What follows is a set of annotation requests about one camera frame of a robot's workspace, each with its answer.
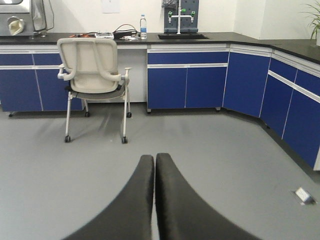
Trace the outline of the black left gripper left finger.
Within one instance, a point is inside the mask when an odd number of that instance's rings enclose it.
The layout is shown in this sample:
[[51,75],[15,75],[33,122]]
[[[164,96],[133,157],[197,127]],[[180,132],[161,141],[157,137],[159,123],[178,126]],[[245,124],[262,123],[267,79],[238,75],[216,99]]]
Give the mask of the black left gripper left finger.
[[95,218],[66,240],[151,240],[155,162],[142,155],[126,185]]

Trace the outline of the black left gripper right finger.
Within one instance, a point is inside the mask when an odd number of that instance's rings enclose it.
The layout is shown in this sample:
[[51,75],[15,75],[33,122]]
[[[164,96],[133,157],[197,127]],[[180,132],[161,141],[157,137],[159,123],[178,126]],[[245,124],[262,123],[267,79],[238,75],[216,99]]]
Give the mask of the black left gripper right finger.
[[201,198],[168,153],[156,155],[155,207],[161,240],[257,239]]

